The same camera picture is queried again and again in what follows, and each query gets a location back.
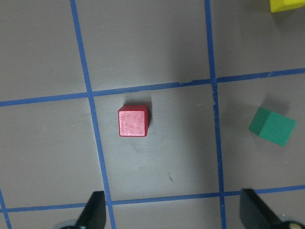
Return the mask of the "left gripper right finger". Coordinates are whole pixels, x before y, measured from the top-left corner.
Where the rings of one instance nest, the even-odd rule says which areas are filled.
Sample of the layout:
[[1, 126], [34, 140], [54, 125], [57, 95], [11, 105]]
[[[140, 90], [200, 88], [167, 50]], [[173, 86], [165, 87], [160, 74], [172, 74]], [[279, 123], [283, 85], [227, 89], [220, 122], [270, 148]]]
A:
[[239, 216], [245, 229], [276, 229], [283, 223], [250, 188], [240, 191]]

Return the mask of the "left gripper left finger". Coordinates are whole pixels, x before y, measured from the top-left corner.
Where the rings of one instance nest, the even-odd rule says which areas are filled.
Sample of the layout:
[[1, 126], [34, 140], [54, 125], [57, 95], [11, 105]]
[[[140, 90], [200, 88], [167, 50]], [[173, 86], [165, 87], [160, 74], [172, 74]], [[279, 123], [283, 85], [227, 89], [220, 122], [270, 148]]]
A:
[[75, 229], [103, 229], [106, 225], [106, 203], [104, 191], [92, 193], [84, 210], [76, 221]]

